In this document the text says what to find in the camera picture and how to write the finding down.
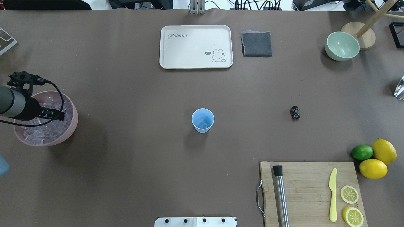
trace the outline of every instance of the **yellow knife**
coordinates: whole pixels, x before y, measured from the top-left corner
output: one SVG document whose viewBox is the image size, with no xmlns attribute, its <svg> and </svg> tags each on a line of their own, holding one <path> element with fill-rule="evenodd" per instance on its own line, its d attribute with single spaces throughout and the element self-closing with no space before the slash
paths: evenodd
<svg viewBox="0 0 404 227">
<path fill-rule="evenodd" d="M 337 187 L 337 169 L 334 168 L 331 172 L 330 182 L 328 187 L 331 189 L 331 206 L 330 206 L 330 221 L 337 221 L 337 202 L 335 198 L 335 191 Z"/>
</svg>

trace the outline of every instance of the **lemon slice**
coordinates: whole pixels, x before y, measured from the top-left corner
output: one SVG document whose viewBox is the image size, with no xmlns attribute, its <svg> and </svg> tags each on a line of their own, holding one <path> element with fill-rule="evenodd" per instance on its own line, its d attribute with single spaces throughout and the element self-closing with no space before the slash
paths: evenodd
<svg viewBox="0 0 404 227">
<path fill-rule="evenodd" d="M 360 227 L 363 225 L 363 215 L 355 207 L 348 206 L 342 211 L 344 221 L 351 227 Z"/>
<path fill-rule="evenodd" d="M 341 198 L 349 204 L 354 204 L 358 201 L 359 194 L 354 187 L 345 185 L 341 188 Z"/>
</svg>

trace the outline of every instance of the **cup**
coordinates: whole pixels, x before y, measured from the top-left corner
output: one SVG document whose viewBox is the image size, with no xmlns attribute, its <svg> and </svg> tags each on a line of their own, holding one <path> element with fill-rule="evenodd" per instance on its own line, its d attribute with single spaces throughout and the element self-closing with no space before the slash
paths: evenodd
<svg viewBox="0 0 404 227">
<path fill-rule="evenodd" d="M 8 165 L 6 160 L 4 160 L 4 158 L 0 155 L 0 176 L 5 174 L 9 168 L 10 166 Z"/>
<path fill-rule="evenodd" d="M 192 114 L 191 121 L 198 132 L 205 133 L 212 127 L 215 117 L 210 110 L 202 108 Z"/>
</svg>

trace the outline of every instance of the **tray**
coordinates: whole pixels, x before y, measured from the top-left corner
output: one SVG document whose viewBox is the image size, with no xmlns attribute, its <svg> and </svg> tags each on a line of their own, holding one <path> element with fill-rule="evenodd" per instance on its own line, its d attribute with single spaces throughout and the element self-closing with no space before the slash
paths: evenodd
<svg viewBox="0 0 404 227">
<path fill-rule="evenodd" d="M 228 68 L 232 64 L 228 26 L 169 25 L 161 29 L 160 66 L 165 69 Z"/>
</svg>

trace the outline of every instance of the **bowl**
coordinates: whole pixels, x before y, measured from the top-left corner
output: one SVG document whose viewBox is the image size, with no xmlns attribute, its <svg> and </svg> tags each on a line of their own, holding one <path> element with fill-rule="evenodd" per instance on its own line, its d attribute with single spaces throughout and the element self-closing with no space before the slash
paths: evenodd
<svg viewBox="0 0 404 227">
<path fill-rule="evenodd" d="M 21 142 L 23 142 L 24 144 L 30 145 L 30 146 L 35 146 L 35 147 L 52 146 L 52 145 L 62 143 L 63 141 L 68 139 L 73 134 L 73 132 L 75 131 L 75 129 L 77 127 L 77 122 L 78 122 L 77 110 L 76 110 L 76 107 L 74 106 L 74 104 L 72 103 L 72 101 L 70 100 L 70 98 L 63 93 L 62 93 L 62 95 L 63 95 L 63 99 L 65 101 L 65 106 L 68 105 L 68 103 L 70 103 L 71 107 L 69 108 L 70 115 L 65 115 L 65 121 L 63 121 L 63 122 L 66 122 L 66 123 L 64 124 L 63 130 L 61 130 L 60 134 L 58 134 L 57 136 L 53 136 L 52 138 L 44 137 L 43 144 L 41 144 L 41 143 L 35 144 L 35 143 L 29 142 L 29 140 L 26 140 L 26 135 L 24 135 L 24 133 L 28 130 L 28 127 L 14 126 L 15 135 Z M 48 97 L 60 99 L 60 95 L 57 91 L 44 91 L 44 92 L 35 94 L 32 97 L 35 98 L 39 103 L 45 103 L 46 99 Z M 46 121 L 49 121 L 49 120 L 41 119 L 41 122 L 39 122 L 39 123 L 43 123 Z M 14 120 L 14 122 L 20 123 L 20 124 L 30 124 L 29 121 L 23 122 L 23 121 L 19 121 L 19 120 Z"/>
<path fill-rule="evenodd" d="M 326 53 L 336 61 L 346 61 L 358 55 L 359 43 L 346 32 L 333 32 L 327 38 Z"/>
</svg>

